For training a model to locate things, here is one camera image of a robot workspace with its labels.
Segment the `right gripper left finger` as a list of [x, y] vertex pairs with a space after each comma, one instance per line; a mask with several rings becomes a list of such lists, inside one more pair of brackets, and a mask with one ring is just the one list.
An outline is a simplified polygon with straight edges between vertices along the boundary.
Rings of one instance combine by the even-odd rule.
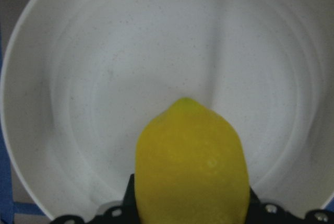
[[135, 200], [135, 175], [131, 174], [128, 180], [127, 188], [123, 201], [120, 205], [108, 208], [103, 214], [95, 215], [90, 221], [76, 215], [63, 215], [52, 220], [52, 223], [120, 223], [120, 224], [139, 224], [139, 214]]

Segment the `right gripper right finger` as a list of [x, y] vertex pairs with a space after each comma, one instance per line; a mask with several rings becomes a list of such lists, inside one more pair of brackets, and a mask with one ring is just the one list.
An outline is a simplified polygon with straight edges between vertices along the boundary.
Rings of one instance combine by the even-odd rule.
[[314, 209], [300, 218], [277, 204], [261, 202], [251, 188], [246, 223], [329, 223], [329, 211]]

